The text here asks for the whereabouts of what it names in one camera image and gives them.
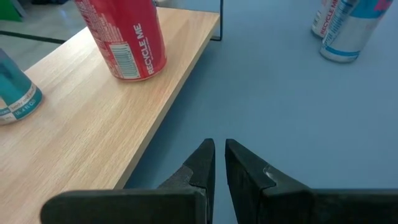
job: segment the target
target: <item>white can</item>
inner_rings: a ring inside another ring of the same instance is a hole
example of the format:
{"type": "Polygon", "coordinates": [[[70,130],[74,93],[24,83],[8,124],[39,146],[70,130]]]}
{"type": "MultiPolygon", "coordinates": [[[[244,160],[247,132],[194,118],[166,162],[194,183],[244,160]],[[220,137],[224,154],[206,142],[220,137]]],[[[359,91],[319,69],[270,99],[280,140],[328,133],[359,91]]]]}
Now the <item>white can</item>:
{"type": "Polygon", "coordinates": [[[320,53],[335,62],[357,59],[393,0],[341,0],[320,53]]]}
{"type": "Polygon", "coordinates": [[[312,23],[312,32],[324,38],[340,0],[322,0],[322,6],[312,23]]]}

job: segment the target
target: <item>teal can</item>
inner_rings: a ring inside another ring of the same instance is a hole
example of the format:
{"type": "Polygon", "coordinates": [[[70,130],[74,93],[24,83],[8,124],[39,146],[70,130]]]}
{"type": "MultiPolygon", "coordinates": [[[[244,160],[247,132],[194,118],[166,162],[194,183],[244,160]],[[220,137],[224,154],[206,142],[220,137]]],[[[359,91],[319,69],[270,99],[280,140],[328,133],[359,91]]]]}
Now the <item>teal can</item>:
{"type": "Polygon", "coordinates": [[[39,88],[0,49],[0,125],[25,118],[42,98],[39,88]]]}

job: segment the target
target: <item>wooden table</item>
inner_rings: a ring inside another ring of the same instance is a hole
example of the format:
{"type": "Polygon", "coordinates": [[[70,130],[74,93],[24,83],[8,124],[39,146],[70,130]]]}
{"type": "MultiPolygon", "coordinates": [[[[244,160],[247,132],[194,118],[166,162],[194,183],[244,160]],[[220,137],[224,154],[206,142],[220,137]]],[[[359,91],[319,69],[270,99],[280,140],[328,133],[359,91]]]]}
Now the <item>wooden table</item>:
{"type": "Polygon", "coordinates": [[[158,13],[168,62],[154,78],[113,78],[87,28],[26,71],[45,99],[0,127],[0,223],[38,223],[42,204],[66,190],[124,186],[219,20],[158,13]]]}

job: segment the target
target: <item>blue can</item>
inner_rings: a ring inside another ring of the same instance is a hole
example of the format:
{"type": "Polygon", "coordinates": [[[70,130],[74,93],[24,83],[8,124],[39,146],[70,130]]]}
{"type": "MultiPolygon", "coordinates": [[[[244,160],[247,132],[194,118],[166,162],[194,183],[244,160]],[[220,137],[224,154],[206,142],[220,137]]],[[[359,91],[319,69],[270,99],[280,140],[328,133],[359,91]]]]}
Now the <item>blue can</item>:
{"type": "Polygon", "coordinates": [[[365,47],[393,0],[341,0],[320,53],[336,62],[352,62],[365,47]]]}
{"type": "Polygon", "coordinates": [[[33,112],[42,92],[0,49],[0,125],[18,121],[33,112]]]}

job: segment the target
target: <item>gray floor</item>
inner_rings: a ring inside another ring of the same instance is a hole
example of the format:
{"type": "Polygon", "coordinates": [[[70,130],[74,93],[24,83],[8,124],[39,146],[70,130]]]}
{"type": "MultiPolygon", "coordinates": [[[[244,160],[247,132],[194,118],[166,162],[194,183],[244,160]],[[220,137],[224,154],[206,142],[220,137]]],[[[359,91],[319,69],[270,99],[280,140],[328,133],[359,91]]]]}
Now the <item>gray floor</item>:
{"type": "MultiPolygon", "coordinates": [[[[63,5],[25,5],[28,17],[23,22],[0,21],[0,30],[67,40],[85,27],[75,3],[63,5]]],[[[0,35],[0,48],[26,70],[59,45],[0,35]]]]}

